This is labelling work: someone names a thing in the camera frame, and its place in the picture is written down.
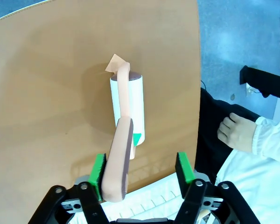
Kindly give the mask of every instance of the green triangle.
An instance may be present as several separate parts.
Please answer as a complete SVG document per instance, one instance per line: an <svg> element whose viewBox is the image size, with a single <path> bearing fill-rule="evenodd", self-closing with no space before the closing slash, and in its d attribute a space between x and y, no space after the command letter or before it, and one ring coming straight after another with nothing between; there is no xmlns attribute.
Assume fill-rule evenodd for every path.
<svg viewBox="0 0 280 224"><path fill-rule="evenodd" d="M134 146L136 146L138 144L140 137L141 137L141 134L133 134Z"/></svg>

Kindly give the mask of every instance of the finger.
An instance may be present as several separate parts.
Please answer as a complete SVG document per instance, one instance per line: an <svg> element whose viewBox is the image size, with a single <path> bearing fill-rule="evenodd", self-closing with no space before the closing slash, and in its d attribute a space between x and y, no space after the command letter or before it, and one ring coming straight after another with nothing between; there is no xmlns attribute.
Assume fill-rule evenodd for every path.
<svg viewBox="0 0 280 224"><path fill-rule="evenodd" d="M224 118L223 124L225 124L229 128L232 128L235 125L234 121L231 120L229 117Z"/></svg>
<svg viewBox="0 0 280 224"><path fill-rule="evenodd" d="M241 119L241 117L238 116L238 115L235 114L235 113L231 113L229 116L230 116L230 118L231 118L234 122L238 122L238 121L240 121L240 119Z"/></svg>
<svg viewBox="0 0 280 224"><path fill-rule="evenodd" d="M223 122L220 123L219 130L223 132L226 136L228 136L230 129Z"/></svg>
<svg viewBox="0 0 280 224"><path fill-rule="evenodd" d="M217 131L218 139L221 140L223 143L227 144L227 136L218 129Z"/></svg>

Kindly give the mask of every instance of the paper roll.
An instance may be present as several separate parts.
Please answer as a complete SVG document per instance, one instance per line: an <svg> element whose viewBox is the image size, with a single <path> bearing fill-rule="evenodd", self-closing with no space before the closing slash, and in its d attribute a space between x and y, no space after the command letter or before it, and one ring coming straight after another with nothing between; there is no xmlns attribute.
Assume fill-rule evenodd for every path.
<svg viewBox="0 0 280 224"><path fill-rule="evenodd" d="M120 118L120 107L118 97L117 75L110 78L113 111L115 118L115 125ZM133 119L134 130L133 134L141 134L137 146L145 139L144 128L144 103L143 103L143 78L140 74L130 72L129 74L129 100L130 100L130 116Z"/></svg>

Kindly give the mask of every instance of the white sleeve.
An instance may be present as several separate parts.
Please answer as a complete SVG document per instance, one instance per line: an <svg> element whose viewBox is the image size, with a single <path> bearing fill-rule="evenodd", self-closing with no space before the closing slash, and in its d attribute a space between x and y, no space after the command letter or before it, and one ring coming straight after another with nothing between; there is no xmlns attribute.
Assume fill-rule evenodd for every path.
<svg viewBox="0 0 280 224"><path fill-rule="evenodd" d="M261 118L253 136L252 153L280 162L280 122Z"/></svg>

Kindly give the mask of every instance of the brown table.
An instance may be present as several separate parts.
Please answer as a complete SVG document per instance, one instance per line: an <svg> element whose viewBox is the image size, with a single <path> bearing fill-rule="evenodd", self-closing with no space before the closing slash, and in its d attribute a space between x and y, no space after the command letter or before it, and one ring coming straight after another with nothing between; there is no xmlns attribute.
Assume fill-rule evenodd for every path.
<svg viewBox="0 0 280 224"><path fill-rule="evenodd" d="M0 224L26 223L48 189L108 153L116 53L143 75L146 139L129 191L194 165L200 97L195 0L51 0L0 19Z"/></svg>

